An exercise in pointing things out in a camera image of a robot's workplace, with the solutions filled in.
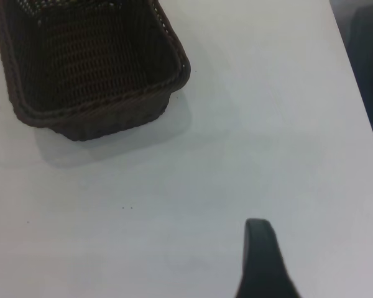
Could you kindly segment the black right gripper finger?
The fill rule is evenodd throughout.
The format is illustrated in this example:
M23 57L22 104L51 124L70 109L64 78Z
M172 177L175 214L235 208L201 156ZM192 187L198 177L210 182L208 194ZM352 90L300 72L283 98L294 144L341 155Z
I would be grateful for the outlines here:
M268 220L246 220L242 276L236 297L300 297Z

